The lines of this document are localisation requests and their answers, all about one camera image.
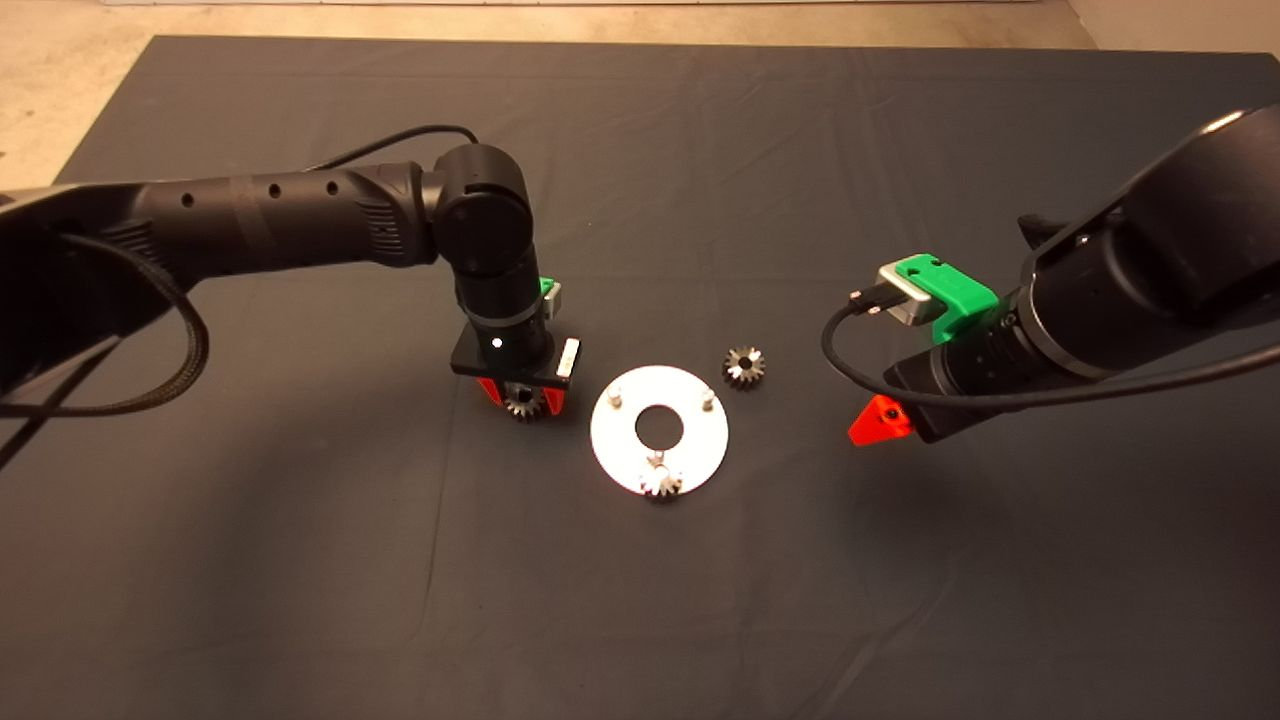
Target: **green 3d-printed bracket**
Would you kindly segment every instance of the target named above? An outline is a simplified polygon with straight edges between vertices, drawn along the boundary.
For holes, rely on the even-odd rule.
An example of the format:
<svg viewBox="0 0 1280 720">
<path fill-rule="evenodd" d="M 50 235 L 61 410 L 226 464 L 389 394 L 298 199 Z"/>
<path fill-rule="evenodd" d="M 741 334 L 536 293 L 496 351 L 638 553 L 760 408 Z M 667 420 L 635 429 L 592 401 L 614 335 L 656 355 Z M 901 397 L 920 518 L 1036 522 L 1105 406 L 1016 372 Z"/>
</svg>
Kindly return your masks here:
<svg viewBox="0 0 1280 720">
<path fill-rule="evenodd" d="M 914 255 L 893 269 L 947 306 L 942 316 L 933 320 L 933 342 L 937 345 L 950 341 L 1000 301 L 991 288 L 933 255 Z"/>
</svg>

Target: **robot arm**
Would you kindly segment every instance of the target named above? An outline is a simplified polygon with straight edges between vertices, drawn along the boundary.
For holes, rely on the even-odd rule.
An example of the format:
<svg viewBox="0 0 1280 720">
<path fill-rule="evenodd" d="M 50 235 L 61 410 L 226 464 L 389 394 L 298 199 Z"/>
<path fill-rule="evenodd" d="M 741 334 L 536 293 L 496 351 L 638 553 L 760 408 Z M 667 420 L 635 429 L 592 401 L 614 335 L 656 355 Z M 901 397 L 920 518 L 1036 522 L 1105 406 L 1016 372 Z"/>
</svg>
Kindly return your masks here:
<svg viewBox="0 0 1280 720">
<path fill-rule="evenodd" d="M 1004 411 L 1179 387 L 1280 360 L 1272 347 L 1248 361 L 1153 378 L 1161 382 L 1082 387 L 1280 318 L 1280 106 L 1210 124 L 1097 211 L 1052 234 L 1043 222 L 1021 225 L 1034 251 L 1020 287 L 978 297 L 974 309 L 952 315 L 945 336 L 934 333 L 938 345 L 886 370 L 887 386 L 850 375 L 901 401 L 877 398 L 859 421 L 863 430 L 879 423 L 886 432 L 865 438 L 902 434 L 909 423 L 936 442 Z M 908 268 L 900 279 L 929 269 Z M 869 288 L 846 313 L 910 307 L 918 319 L 945 305 L 937 292 L 902 284 Z M 938 288 L 961 299 L 980 295 Z"/>
<path fill-rule="evenodd" d="M 0 397 L 169 309 L 134 270 L 67 234 L 141 256 L 183 292 L 221 275 L 439 255 L 468 319 L 454 370 L 568 386 L 572 363 L 562 366 L 545 325 L 524 177 L 497 147 L 456 147 L 430 172 L 398 163 L 0 195 Z"/>
</svg>

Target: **metal gear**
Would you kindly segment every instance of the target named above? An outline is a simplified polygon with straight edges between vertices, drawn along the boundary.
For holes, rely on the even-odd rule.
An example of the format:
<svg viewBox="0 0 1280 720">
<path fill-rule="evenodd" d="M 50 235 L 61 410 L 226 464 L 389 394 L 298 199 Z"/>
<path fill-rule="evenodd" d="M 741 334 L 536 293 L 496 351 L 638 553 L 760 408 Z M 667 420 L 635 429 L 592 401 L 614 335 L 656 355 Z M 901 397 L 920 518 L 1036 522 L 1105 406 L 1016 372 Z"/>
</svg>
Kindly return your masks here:
<svg viewBox="0 0 1280 720">
<path fill-rule="evenodd" d="M 672 475 L 671 470 L 659 464 L 654 466 L 654 471 L 649 477 L 640 480 L 640 492 L 653 502 L 671 502 L 680 497 L 680 488 L 684 484 L 677 475 Z"/>
<path fill-rule="evenodd" d="M 751 389 L 764 379 L 764 354 L 750 346 L 732 347 L 724 355 L 722 374 L 735 388 Z"/>
<path fill-rule="evenodd" d="M 503 406 L 521 423 L 532 423 L 547 413 L 547 396 L 541 388 L 518 383 L 506 383 L 507 397 Z"/>
</svg>

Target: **dark gray tablecloth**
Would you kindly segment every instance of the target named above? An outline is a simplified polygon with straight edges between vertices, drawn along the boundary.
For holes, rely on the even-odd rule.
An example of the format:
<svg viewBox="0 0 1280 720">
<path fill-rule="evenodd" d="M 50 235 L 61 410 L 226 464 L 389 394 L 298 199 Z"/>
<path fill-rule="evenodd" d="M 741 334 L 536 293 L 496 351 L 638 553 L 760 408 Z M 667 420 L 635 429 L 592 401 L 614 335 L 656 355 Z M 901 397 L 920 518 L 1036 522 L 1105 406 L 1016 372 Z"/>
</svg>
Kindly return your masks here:
<svg viewBox="0 0 1280 720">
<path fill-rule="evenodd" d="M 1276 100 L 1261 55 L 156 40 L 63 179 L 465 123 L 524 165 L 585 352 L 566 414 L 521 427 L 449 374 L 445 268 L 198 287 L 191 393 L 51 423 L 0 477 L 0 716 L 1275 717 L 1276 373 L 856 450 L 865 395 L 818 331 L 915 251 L 1007 290 L 1016 215 Z M 883 368 L 925 338 L 842 342 Z M 182 343 L 148 328 L 73 400 Z M 723 393 L 712 482 L 671 507 L 609 482 L 604 384 L 710 380 L 732 343 L 769 377 Z"/>
</svg>

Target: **white circular plate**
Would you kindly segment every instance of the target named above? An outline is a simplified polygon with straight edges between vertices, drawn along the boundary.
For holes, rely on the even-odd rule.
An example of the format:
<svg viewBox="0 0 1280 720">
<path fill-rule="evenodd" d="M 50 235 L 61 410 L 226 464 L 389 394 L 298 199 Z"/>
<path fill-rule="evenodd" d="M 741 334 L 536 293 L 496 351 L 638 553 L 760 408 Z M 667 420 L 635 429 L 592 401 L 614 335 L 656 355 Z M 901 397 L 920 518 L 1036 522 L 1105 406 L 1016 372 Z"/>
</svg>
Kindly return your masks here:
<svg viewBox="0 0 1280 720">
<path fill-rule="evenodd" d="M 614 406 L 611 393 L 621 402 Z M 710 410 L 703 406 L 710 397 Z M 680 493 L 705 483 L 719 468 L 728 448 L 728 418 L 719 397 L 698 375 L 667 365 L 646 365 L 618 375 L 595 401 L 591 413 L 591 448 L 613 482 L 636 495 L 646 495 L 654 482 L 655 451 L 636 436 L 640 413 L 669 407 L 685 427 L 680 442 L 662 452 L 660 464 L 681 483 Z"/>
</svg>

